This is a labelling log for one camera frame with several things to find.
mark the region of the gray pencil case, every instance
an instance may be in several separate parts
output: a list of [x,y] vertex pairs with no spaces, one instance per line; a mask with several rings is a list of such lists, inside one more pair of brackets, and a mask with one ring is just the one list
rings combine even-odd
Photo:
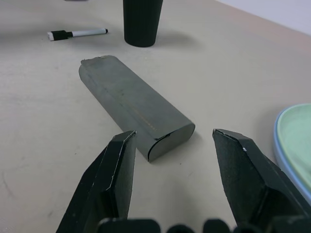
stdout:
[[149,161],[187,141],[195,125],[114,56],[82,60],[82,82]]

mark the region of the black plastic cup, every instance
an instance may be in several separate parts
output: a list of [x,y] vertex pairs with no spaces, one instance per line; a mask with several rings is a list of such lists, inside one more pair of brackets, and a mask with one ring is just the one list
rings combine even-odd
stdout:
[[149,47],[156,41],[163,0],[123,0],[124,39]]

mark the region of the table surface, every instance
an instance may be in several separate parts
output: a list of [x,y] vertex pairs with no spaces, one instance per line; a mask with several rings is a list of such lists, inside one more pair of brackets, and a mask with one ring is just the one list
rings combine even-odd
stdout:
[[[164,1],[156,44],[124,42],[122,1],[0,1],[0,232],[53,233],[85,169],[119,127],[80,81],[80,61],[117,56],[196,124],[149,164],[137,152],[129,217],[162,230],[235,225],[213,128],[254,139],[273,160],[274,120],[310,102],[311,38],[211,0]],[[46,32],[110,34],[50,42]]]

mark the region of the white wall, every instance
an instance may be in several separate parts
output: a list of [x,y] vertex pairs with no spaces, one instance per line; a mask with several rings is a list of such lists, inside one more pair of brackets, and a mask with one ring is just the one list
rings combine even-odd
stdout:
[[218,0],[291,29],[311,35],[310,0]]

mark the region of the light green plate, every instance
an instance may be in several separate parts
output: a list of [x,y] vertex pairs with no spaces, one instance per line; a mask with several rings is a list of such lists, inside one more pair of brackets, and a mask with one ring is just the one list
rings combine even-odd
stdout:
[[294,173],[311,190],[311,104],[286,109],[278,119],[277,135]]

